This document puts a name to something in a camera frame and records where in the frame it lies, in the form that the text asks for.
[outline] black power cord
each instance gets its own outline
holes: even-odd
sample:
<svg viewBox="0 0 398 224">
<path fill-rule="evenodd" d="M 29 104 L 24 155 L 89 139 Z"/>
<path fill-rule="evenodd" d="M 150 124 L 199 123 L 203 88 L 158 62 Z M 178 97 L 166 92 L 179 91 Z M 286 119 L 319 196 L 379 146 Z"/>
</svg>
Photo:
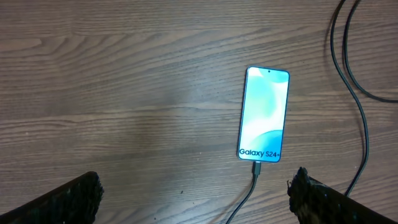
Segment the black power cord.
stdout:
<svg viewBox="0 0 398 224">
<path fill-rule="evenodd" d="M 361 90 L 361 92 L 363 92 L 366 96 L 381 101 L 381 102 L 385 102 L 385 103 L 398 103 L 398 100 L 389 100 L 389 99 L 385 99 L 385 98 L 381 98 L 379 96 L 375 96 L 373 94 L 371 94 L 370 92 L 366 91 L 364 88 L 362 88 L 362 86 L 356 81 L 353 72 L 351 71 L 351 67 L 349 66 L 349 62 L 348 62 L 348 30 L 349 30 L 349 24 L 351 22 L 351 19 L 354 15 L 354 12 L 358 6 L 358 4 L 361 2 L 361 0 L 356 0 L 354 3 L 354 6 L 351 8 L 351 11 L 349 12 L 348 18 L 347 18 L 347 22 L 346 22 L 346 27 L 344 29 L 344 37 L 343 37 L 343 53 L 344 53 L 344 63 L 348 72 L 349 77 L 352 79 L 354 85 Z"/>
<path fill-rule="evenodd" d="M 366 117 L 365 117 L 365 112 L 362 109 L 362 105 L 359 102 L 358 97 L 356 96 L 354 90 L 351 88 L 351 86 L 349 85 L 347 79 L 345 78 L 343 72 L 340 69 L 340 66 L 337 63 L 337 59 L 336 59 L 336 54 L 335 54 L 335 46 L 333 43 L 333 36 L 335 33 L 335 26 L 336 26 L 336 20 L 338 17 L 338 13 L 340 12 L 341 7 L 343 6 L 345 0 L 341 0 L 339 5 L 336 8 L 335 11 L 335 15 L 333 16 L 333 23 L 331 24 L 331 29 L 330 29 L 330 50 L 331 50 L 331 57 L 333 59 L 333 63 L 335 64 L 335 67 L 337 69 L 338 74 L 340 75 L 341 79 L 343 80 L 344 84 L 347 86 L 348 91 L 351 93 L 351 95 L 353 96 L 356 105 L 358 106 L 359 111 L 361 112 L 361 117 L 362 117 L 362 122 L 363 122 L 363 128 L 364 128 L 364 133 L 365 133 L 365 154 L 363 156 L 361 165 L 359 166 L 359 169 L 353 179 L 353 181 L 350 183 L 347 191 L 345 192 L 345 195 L 347 197 L 349 197 L 349 194 L 351 193 L 351 191 L 353 190 L 356 182 L 359 179 L 359 176 L 362 174 L 362 171 L 365 169 L 366 163 L 368 162 L 368 157 L 369 157 L 369 133 L 368 133 L 368 124 L 366 122 Z"/>
<path fill-rule="evenodd" d="M 256 187 L 257 183 L 257 178 L 260 175 L 260 170 L 261 170 L 261 163 L 260 162 L 253 162 L 253 179 L 252 179 L 252 185 L 250 188 L 249 193 L 246 195 L 246 197 L 242 200 L 242 202 L 235 208 L 234 212 L 229 216 L 226 224 L 230 224 L 236 213 L 241 209 L 241 207 L 244 205 L 244 203 L 249 199 L 250 195 L 253 193 L 254 188 Z"/>
<path fill-rule="evenodd" d="M 362 174 L 362 171 L 364 170 L 366 163 L 368 162 L 368 158 L 369 158 L 369 132 L 368 132 L 368 124 L 366 122 L 366 117 L 365 117 L 365 113 L 363 111 L 363 108 L 361 106 L 361 103 L 359 102 L 358 97 L 355 95 L 355 92 L 353 91 L 353 89 L 351 88 L 351 86 L 349 85 L 347 79 L 345 78 L 343 72 L 341 71 L 338 63 L 337 63 L 337 59 L 336 59 L 336 55 L 335 55 L 335 47 L 333 44 L 333 35 L 335 33 L 335 26 L 336 26 L 336 20 L 338 17 L 338 14 L 340 12 L 341 7 L 343 7 L 345 0 L 341 0 L 339 5 L 336 8 L 335 14 L 333 16 L 333 23 L 331 25 L 331 30 L 330 30 L 330 50 L 331 50 L 331 57 L 333 59 L 333 63 L 335 64 L 335 67 L 337 69 L 337 72 L 339 73 L 341 79 L 343 80 L 344 84 L 347 86 L 347 89 L 349 90 L 349 92 L 351 93 L 351 95 L 353 96 L 359 111 L 361 112 L 361 117 L 362 117 L 362 121 L 363 121 L 363 126 L 364 126 L 364 133 L 365 133 L 365 153 L 361 162 L 361 165 L 359 166 L 359 169 L 353 179 L 353 181 L 350 183 L 347 191 L 345 192 L 345 195 L 347 197 L 349 197 L 349 194 L 351 193 L 351 191 L 353 190 L 356 182 L 359 179 L 359 176 Z M 361 0 L 356 0 L 354 3 L 354 6 L 351 8 L 351 11 L 349 12 L 349 16 L 347 18 L 347 22 L 345 25 L 345 30 L 344 30 L 344 37 L 343 37 L 343 54 L 344 54 L 344 64 L 345 67 L 347 69 L 348 75 L 349 77 L 352 79 L 354 85 L 361 90 L 361 92 L 363 92 L 365 95 L 367 95 L 368 97 L 375 99 L 375 100 L 379 100 L 381 102 L 385 102 L 385 103 L 398 103 L 398 100 L 388 100 L 385 98 L 381 98 L 378 96 L 375 96 L 371 93 L 369 93 L 368 91 L 366 91 L 364 88 L 361 87 L 361 85 L 356 81 L 351 68 L 349 66 L 349 62 L 348 62 L 348 30 L 349 30 L 349 24 L 351 22 L 351 19 L 354 15 L 354 12 L 358 6 L 358 4 L 361 2 Z"/>
</svg>

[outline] charging cable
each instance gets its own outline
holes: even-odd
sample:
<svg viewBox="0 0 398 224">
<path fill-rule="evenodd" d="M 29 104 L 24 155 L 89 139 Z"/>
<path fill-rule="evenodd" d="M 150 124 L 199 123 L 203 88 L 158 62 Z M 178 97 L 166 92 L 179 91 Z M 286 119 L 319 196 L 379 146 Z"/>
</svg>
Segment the charging cable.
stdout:
<svg viewBox="0 0 398 224">
<path fill-rule="evenodd" d="M 261 170 L 261 163 L 260 162 L 253 162 L 253 179 L 252 179 L 252 185 L 250 188 L 249 193 L 246 195 L 246 197 L 243 199 L 243 201 L 235 208 L 234 212 L 231 214 L 231 216 L 228 218 L 228 221 L 226 224 L 230 224 L 236 213 L 241 209 L 241 207 L 244 205 L 244 203 L 249 199 L 250 195 L 253 193 L 254 188 L 256 187 L 257 183 L 257 178 L 260 175 L 260 170 Z"/>
</svg>

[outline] wooden surface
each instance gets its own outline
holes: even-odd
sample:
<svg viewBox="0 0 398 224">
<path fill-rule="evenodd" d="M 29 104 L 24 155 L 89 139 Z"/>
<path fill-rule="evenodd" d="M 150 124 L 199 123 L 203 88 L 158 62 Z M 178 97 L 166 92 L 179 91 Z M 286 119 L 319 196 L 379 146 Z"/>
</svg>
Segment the wooden surface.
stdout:
<svg viewBox="0 0 398 224">
<path fill-rule="evenodd" d="M 263 164 L 233 223 L 298 223 L 286 194 L 297 169 L 344 192 L 363 153 L 330 57 L 337 4 L 1 1 L 0 212 L 94 170 L 105 188 L 96 223 L 224 223 L 251 181 L 236 146 L 245 69 L 260 65 L 291 74 L 282 160 Z M 349 33 L 358 81 L 391 98 L 397 21 L 398 1 L 363 1 Z M 398 105 L 359 98 L 371 154 L 351 197 L 398 221 Z"/>
</svg>

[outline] phone screen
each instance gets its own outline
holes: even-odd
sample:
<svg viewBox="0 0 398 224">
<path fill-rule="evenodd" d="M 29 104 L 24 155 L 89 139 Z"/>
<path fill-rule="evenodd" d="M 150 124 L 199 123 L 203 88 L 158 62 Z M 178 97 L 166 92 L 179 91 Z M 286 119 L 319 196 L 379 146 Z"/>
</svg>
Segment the phone screen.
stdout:
<svg viewBox="0 0 398 224">
<path fill-rule="evenodd" d="M 279 162 L 289 77 L 282 70 L 248 68 L 238 147 L 240 159 Z"/>
</svg>

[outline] black object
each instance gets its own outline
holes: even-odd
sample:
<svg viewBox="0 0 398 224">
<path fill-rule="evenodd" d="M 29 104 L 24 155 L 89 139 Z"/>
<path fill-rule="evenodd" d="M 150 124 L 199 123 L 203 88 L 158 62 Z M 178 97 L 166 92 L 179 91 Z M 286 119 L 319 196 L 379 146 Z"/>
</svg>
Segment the black object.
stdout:
<svg viewBox="0 0 398 224">
<path fill-rule="evenodd" d="M 288 183 L 287 194 L 300 224 L 397 224 L 309 177 L 302 167 Z"/>
<path fill-rule="evenodd" d="M 252 180 L 252 185 L 251 185 L 250 191 L 246 195 L 246 197 L 243 199 L 243 201 L 235 208 L 234 212 L 229 216 L 229 218 L 228 218 L 228 220 L 226 221 L 225 224 L 231 223 L 231 221 L 234 218 L 234 216 L 236 215 L 236 213 L 239 211 L 239 209 L 241 209 L 241 207 L 246 203 L 246 201 L 249 199 L 250 195 L 253 193 L 253 190 L 256 187 L 257 178 L 260 175 L 260 171 L 261 171 L 261 163 L 260 162 L 253 162 L 253 169 L 252 169 L 253 180 Z"/>
<path fill-rule="evenodd" d="M 87 172 L 3 215 L 1 224 L 92 224 L 103 195 L 96 172 Z"/>
</svg>

